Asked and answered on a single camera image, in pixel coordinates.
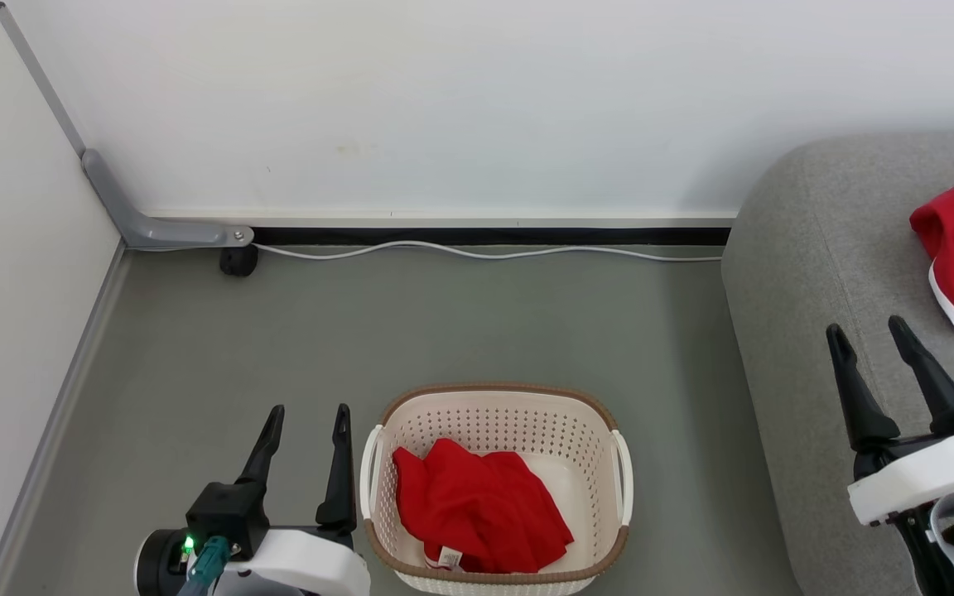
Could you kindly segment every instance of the metal bracket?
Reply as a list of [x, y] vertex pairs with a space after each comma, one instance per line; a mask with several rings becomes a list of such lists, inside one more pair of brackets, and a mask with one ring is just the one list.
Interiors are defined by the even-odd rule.
[[57, 118], [57, 123], [61, 125], [61, 131], [65, 132], [73, 150], [79, 156], [79, 161], [83, 163], [87, 180], [90, 180], [90, 184], [94, 186], [94, 192], [98, 193], [102, 205], [109, 212], [109, 217], [117, 226], [126, 248], [154, 250], [158, 248], [242, 248], [253, 241], [253, 228], [247, 226], [164, 222], [161, 219], [148, 218], [137, 211], [128, 200], [128, 194], [124, 193], [124, 189], [113, 177], [113, 172], [106, 165], [105, 158], [102, 158], [97, 151], [84, 146], [80, 133], [76, 131], [75, 125], [69, 119], [69, 114], [65, 111], [65, 105], [61, 104], [61, 99], [57, 97], [50, 80], [46, 78], [46, 72], [43, 72], [35, 53], [27, 44], [27, 39], [24, 39], [24, 34], [17, 26], [10, 8], [2, 1], [0, 1], [0, 22], [27, 67], [27, 71], [31, 73], [31, 78], [35, 80], [36, 86], [42, 92], [42, 97], [46, 99], [46, 105], [50, 106], [50, 111]]
[[133, 207], [101, 154], [87, 150], [79, 161], [128, 248], [241, 248], [253, 241], [249, 226], [149, 218]]

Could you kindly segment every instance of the white cable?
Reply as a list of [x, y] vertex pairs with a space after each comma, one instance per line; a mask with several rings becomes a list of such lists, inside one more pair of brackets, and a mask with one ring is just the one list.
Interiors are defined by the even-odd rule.
[[383, 248], [394, 248], [394, 246], [412, 246], [412, 248], [432, 248], [443, 250], [451, 254], [458, 254], [459, 257], [469, 257], [470, 259], [480, 259], [482, 261], [506, 261], [508, 259], [520, 259], [520, 257], [541, 257], [544, 254], [557, 254], [559, 252], [606, 252], [609, 254], [622, 254], [625, 257], [636, 257], [637, 259], [646, 259], [648, 261], [660, 261], [662, 263], [704, 263], [708, 261], [719, 261], [720, 257], [659, 257], [656, 254], [643, 254], [642, 252], [631, 252], [631, 250], [621, 250], [620, 248], [602, 248], [601, 246], [559, 246], [558, 248], [545, 248], [543, 250], [530, 250], [530, 252], [509, 252], [507, 254], [485, 254], [481, 252], [467, 252], [451, 246], [443, 246], [432, 242], [420, 242], [417, 240], [400, 240], [395, 242], [386, 242], [352, 252], [337, 252], [335, 254], [308, 254], [305, 252], [292, 252], [273, 246], [265, 246], [253, 243], [258, 249], [281, 254], [284, 257], [294, 257], [294, 259], [304, 259], [307, 261], [334, 261], [337, 259], [348, 259], [348, 257], [358, 257], [360, 254], [375, 252]]

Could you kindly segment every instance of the green cable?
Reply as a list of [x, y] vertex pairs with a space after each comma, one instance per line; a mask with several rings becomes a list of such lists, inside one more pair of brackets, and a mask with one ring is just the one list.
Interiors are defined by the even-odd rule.
[[212, 536], [189, 572], [186, 572], [186, 584], [179, 589], [178, 596], [205, 596], [223, 574], [230, 560], [230, 544], [222, 536]]

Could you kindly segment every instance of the gray floor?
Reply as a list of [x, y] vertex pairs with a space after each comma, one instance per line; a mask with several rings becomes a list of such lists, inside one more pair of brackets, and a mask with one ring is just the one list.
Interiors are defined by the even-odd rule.
[[[128, 257], [11, 595], [132, 594], [144, 536], [185, 525], [205, 483], [235, 478], [276, 403], [287, 423], [267, 512], [311, 523], [338, 403], [352, 407], [359, 457], [398, 393], [466, 381], [580, 389], [620, 421], [636, 471], [631, 538], [588, 594], [799, 594], [719, 263], [404, 250], [262, 256], [236, 279], [216, 258]], [[375, 596], [413, 593], [356, 538]]]

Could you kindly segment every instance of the white label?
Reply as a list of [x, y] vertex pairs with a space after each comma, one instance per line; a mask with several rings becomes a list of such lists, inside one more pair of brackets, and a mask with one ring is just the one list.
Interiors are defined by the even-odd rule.
[[462, 560], [462, 552], [444, 546], [440, 549], [440, 559], [436, 562], [436, 566], [457, 567], [460, 560]]

